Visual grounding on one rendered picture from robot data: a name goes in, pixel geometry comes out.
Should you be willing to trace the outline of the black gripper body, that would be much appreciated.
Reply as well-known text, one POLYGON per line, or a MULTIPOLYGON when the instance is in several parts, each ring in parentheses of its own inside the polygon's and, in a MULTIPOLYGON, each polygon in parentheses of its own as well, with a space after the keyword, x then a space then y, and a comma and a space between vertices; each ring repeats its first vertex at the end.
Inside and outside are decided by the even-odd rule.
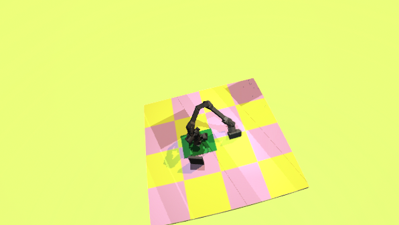
POLYGON ((198 137, 195 137, 196 139, 197 138, 200 138, 200 139, 203 139, 203 140, 208 140, 208 134, 207 133, 203 133, 203 134, 201 134, 201 135, 199 135, 198 137))

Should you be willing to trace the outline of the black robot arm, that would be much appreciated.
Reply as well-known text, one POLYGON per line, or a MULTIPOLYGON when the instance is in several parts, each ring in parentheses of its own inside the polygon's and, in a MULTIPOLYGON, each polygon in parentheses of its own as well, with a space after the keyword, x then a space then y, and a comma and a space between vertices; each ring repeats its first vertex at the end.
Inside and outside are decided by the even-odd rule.
POLYGON ((195 121, 197 119, 197 116, 199 114, 199 111, 201 108, 207 108, 210 109, 213 113, 215 113, 217 116, 219 116, 222 119, 222 122, 228 126, 228 132, 233 133, 236 132, 236 122, 234 122, 231 118, 223 115, 218 109, 216 109, 213 104, 209 101, 203 101, 203 103, 196 105, 195 110, 192 114, 191 120, 188 122, 186 125, 187 133, 189 134, 185 140, 191 144, 193 142, 194 145, 201 145, 202 141, 200 141, 200 138, 195 138, 199 136, 199 130, 200 128, 196 127, 195 128, 195 121), (195 129, 194 129, 195 128, 195 129))

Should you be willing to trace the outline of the black cooling fan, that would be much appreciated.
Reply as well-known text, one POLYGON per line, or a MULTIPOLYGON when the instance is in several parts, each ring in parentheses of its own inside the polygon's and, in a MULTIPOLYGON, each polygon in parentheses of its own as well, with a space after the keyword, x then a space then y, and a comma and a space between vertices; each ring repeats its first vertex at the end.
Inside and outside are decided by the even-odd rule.
POLYGON ((204 159, 202 156, 188 155, 188 159, 191 164, 204 165, 204 159))

